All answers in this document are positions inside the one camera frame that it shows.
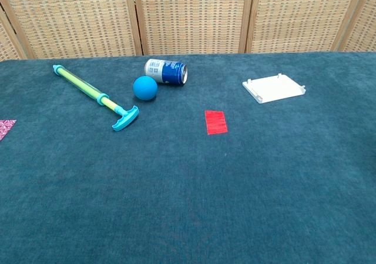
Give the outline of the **red block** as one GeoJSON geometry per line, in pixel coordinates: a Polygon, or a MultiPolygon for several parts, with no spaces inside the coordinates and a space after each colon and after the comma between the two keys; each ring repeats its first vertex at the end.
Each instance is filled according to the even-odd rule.
{"type": "Polygon", "coordinates": [[[228,132],[223,111],[205,111],[204,115],[208,135],[216,135],[228,132]]]}

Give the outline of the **blue rubber ball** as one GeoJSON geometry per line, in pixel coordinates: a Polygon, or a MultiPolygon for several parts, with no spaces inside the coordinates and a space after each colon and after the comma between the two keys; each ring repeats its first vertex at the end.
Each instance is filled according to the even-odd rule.
{"type": "Polygon", "coordinates": [[[140,100],[152,100],[157,94],[157,83],[149,76],[140,76],[133,83],[133,92],[140,100]]]}

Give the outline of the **blue and white drink can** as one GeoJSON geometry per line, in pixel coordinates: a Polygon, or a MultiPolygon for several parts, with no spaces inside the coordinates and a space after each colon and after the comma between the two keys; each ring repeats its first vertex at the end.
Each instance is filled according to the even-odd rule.
{"type": "Polygon", "coordinates": [[[184,85],[187,81],[187,66],[182,62],[149,59],[144,69],[158,83],[184,85]]]}

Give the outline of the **blue felt table cover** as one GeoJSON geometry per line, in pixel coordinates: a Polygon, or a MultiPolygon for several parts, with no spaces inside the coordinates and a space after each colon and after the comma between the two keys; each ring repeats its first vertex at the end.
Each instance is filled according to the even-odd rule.
{"type": "Polygon", "coordinates": [[[169,59],[187,83],[150,102],[145,56],[0,62],[0,264],[376,264],[376,52],[169,59]],[[138,116],[114,131],[53,65],[138,116]],[[242,86],[279,73],[305,94],[242,86]]]}

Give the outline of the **white square plastic lid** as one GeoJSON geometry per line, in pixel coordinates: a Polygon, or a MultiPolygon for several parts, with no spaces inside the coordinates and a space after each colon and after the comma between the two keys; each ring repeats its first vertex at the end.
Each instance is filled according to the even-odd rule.
{"type": "Polygon", "coordinates": [[[299,85],[282,73],[260,79],[248,79],[242,82],[242,86],[259,104],[301,96],[306,92],[304,85],[299,85]]]}

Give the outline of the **woven bamboo folding screen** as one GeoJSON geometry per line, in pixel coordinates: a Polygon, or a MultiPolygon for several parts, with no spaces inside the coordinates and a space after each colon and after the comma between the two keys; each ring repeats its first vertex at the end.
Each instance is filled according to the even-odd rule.
{"type": "Polygon", "coordinates": [[[0,61],[376,52],[376,0],[0,0],[0,61]]]}

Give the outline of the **green toy water pump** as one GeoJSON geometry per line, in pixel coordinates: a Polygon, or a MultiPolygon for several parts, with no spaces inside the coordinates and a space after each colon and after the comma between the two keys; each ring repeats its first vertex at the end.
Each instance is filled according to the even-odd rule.
{"type": "Polygon", "coordinates": [[[99,105],[106,106],[110,110],[114,111],[114,113],[118,114],[120,118],[112,126],[114,131],[121,131],[122,129],[130,125],[138,116],[139,109],[137,106],[133,106],[132,109],[126,111],[120,105],[111,101],[107,94],[101,92],[91,84],[82,80],[80,77],[74,75],[62,65],[53,65],[53,71],[57,75],[64,77],[67,81],[75,85],[87,96],[94,99],[99,105]]]}

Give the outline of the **pink patterned card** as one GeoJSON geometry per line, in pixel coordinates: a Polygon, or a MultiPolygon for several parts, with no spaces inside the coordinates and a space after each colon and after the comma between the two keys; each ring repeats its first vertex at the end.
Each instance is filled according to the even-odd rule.
{"type": "Polygon", "coordinates": [[[6,136],[6,134],[12,129],[15,125],[15,119],[0,120],[0,141],[6,136]]]}

